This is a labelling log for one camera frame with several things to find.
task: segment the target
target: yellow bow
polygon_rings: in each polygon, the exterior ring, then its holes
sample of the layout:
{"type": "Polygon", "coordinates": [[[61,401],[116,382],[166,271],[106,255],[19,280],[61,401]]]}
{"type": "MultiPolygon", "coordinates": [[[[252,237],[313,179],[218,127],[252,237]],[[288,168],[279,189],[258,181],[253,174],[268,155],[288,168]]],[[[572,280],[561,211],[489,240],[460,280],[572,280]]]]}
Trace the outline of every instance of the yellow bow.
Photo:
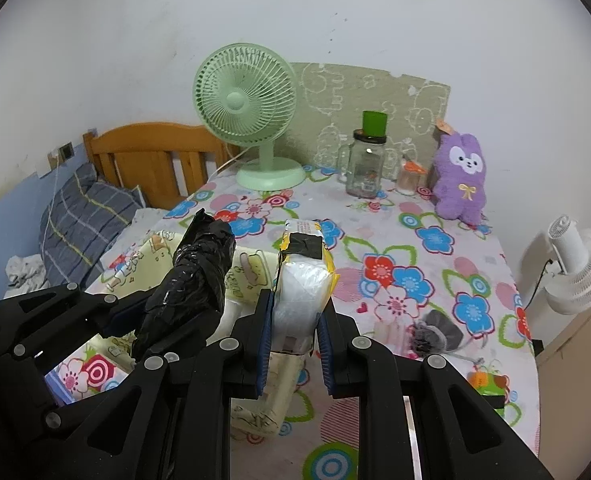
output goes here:
{"type": "Polygon", "coordinates": [[[462,198],[468,198],[469,200],[473,200],[471,195],[476,192],[475,186],[467,186],[466,184],[460,184],[457,187],[460,191],[464,191],[462,198]]]}

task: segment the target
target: fan stand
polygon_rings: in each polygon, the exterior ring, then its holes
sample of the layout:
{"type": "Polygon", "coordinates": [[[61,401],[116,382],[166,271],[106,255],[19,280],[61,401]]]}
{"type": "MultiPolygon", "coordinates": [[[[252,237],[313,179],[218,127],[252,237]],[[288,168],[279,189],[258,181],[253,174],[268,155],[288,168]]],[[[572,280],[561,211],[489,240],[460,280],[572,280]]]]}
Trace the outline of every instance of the fan stand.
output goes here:
{"type": "Polygon", "coordinates": [[[237,182],[246,189],[278,191],[297,186],[306,174],[300,163],[273,155],[273,142],[258,146],[260,158],[243,164],[238,170],[237,182]]]}

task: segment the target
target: wooden headboard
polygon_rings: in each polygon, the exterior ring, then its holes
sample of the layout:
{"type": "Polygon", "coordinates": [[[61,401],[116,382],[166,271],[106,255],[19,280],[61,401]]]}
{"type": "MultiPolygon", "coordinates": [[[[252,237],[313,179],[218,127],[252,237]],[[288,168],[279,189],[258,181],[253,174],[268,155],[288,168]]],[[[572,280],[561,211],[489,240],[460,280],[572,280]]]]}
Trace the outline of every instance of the wooden headboard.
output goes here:
{"type": "MultiPolygon", "coordinates": [[[[163,209],[186,198],[178,190],[172,152],[178,153],[189,194],[207,183],[205,153],[214,154],[218,168],[229,158],[224,142],[204,126],[137,123],[83,138],[89,160],[108,182],[128,188],[140,185],[148,203],[163,209]]],[[[230,151],[239,153],[236,146],[230,151]]]]}

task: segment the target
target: blue wall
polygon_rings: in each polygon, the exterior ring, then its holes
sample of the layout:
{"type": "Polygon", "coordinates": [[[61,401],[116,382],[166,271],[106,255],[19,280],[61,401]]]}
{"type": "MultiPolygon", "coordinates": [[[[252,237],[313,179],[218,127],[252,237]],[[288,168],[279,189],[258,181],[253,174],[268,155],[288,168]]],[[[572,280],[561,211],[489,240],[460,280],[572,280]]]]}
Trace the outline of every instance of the blue wall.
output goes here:
{"type": "Polygon", "coordinates": [[[31,256],[40,252],[40,219],[56,190],[87,161],[84,145],[74,147],[74,156],[42,178],[28,176],[0,199],[0,300],[7,289],[4,272],[7,261],[14,255],[31,256]]]}

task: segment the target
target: green electric fan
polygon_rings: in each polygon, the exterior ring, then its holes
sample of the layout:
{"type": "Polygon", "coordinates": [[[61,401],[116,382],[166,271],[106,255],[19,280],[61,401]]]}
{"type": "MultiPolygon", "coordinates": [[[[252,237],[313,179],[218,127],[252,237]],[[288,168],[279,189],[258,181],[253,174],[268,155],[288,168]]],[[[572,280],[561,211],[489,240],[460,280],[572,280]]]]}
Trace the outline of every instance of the green electric fan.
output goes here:
{"type": "Polygon", "coordinates": [[[273,142],[296,111],[296,76],[289,63],[260,45],[234,43],[200,66],[193,101],[205,126],[224,142],[258,146],[259,158],[238,170],[238,184],[273,191],[304,180],[302,166],[273,155],[273,142]]]}

